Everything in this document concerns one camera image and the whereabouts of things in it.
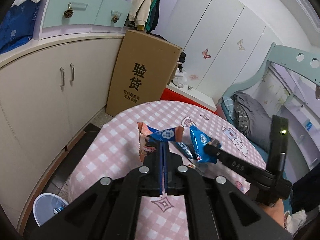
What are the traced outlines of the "mint drawer unit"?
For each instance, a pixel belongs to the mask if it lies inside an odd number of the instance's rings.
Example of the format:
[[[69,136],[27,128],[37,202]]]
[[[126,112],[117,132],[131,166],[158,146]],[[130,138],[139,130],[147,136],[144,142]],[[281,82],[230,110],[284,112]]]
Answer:
[[[81,33],[123,33],[126,0],[41,0],[33,39]]]

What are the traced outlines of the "cream hanging jacket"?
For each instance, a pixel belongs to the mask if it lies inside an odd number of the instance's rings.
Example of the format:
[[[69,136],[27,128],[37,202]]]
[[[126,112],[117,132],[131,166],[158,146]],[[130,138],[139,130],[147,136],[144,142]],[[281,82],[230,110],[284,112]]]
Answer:
[[[152,0],[131,0],[128,20],[134,22],[137,30],[143,31],[149,16]]]

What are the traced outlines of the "grey folded blanket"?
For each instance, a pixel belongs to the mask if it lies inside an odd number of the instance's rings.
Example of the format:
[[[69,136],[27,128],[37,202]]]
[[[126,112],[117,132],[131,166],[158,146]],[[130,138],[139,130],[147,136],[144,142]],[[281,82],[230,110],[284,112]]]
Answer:
[[[237,129],[248,140],[269,152],[272,119],[263,106],[250,95],[236,92],[233,99]]]

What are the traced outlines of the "brown cardboard box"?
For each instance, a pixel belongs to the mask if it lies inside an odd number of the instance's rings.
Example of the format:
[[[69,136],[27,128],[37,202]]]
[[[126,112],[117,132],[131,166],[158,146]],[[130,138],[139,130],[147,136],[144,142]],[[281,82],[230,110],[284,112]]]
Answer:
[[[106,113],[157,101],[176,70],[182,48],[164,39],[128,30],[120,46],[108,91]]]

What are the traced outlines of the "mint bunk bed frame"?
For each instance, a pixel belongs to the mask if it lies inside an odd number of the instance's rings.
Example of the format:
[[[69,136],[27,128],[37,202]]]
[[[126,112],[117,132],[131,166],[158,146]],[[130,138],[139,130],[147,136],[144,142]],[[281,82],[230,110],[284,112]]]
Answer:
[[[311,51],[273,43],[261,66],[244,81],[236,81],[224,96],[244,92],[264,106],[296,97],[303,106],[319,107],[319,49]]]

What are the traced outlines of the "orange blue snack wrapper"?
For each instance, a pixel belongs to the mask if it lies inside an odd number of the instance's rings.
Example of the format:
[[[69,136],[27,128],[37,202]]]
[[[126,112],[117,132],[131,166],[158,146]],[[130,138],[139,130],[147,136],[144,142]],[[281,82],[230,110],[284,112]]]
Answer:
[[[147,155],[157,152],[159,142],[181,142],[184,128],[182,126],[159,131],[143,122],[138,122],[139,158],[144,162]]]

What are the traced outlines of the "pink butterfly sticker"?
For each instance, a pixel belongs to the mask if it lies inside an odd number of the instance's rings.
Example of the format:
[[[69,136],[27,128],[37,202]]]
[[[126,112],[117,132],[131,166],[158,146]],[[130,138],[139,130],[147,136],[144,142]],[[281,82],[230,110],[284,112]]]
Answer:
[[[203,58],[204,59],[210,59],[211,56],[208,54],[208,49],[205,49],[203,52],[202,52],[202,55],[203,55]]]

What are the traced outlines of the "light blue trash bin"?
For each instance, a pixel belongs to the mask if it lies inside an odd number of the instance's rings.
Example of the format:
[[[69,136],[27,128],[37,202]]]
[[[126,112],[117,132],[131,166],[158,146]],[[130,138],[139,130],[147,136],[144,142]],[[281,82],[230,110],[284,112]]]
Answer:
[[[68,202],[53,193],[42,193],[33,203],[33,215],[36,224],[40,227],[56,214],[61,212]]]

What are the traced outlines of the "blue tissue pack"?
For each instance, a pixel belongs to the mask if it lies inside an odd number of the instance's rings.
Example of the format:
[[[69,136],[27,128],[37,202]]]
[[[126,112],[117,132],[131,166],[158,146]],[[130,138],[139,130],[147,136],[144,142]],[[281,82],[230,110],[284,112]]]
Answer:
[[[1,23],[1,54],[28,43],[33,38],[40,2],[27,0],[13,6]]]

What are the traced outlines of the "white low platform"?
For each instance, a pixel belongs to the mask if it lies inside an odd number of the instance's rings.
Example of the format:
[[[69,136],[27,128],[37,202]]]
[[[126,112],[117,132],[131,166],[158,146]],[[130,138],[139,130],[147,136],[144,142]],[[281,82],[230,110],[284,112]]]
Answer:
[[[178,88],[172,83],[167,85],[161,99],[189,103],[213,113],[217,110],[216,105],[210,96],[199,92],[195,88],[189,89],[187,85],[183,88]]]

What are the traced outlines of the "white plastic bag on floor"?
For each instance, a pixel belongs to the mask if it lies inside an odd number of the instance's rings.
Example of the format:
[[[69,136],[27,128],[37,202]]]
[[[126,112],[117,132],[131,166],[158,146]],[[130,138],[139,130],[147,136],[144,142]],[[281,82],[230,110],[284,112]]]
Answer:
[[[183,88],[187,83],[187,74],[182,67],[176,69],[175,75],[172,78],[172,83],[178,88]]]

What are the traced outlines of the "blue white snack wrapper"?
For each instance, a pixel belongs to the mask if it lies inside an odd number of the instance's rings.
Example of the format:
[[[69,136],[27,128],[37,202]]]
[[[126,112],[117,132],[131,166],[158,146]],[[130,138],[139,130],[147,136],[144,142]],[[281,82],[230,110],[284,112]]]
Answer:
[[[190,144],[175,142],[175,147],[189,160],[196,163],[217,163],[216,153],[221,148],[217,139],[213,139],[196,126],[189,127]]]

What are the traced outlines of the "white low cabinet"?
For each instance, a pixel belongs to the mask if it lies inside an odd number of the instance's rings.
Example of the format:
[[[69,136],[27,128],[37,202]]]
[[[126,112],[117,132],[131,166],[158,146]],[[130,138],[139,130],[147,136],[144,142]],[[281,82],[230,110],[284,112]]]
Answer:
[[[122,40],[64,38],[1,56],[1,208],[16,230],[66,147],[106,105]]]

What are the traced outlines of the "white wardrobe doors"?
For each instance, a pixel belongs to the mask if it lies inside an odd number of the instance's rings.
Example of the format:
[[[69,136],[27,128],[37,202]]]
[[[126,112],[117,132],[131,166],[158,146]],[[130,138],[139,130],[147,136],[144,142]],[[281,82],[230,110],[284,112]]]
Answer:
[[[279,38],[238,0],[177,0],[161,35],[183,48],[187,85],[218,102],[259,69]],[[208,49],[210,59],[202,52]]]

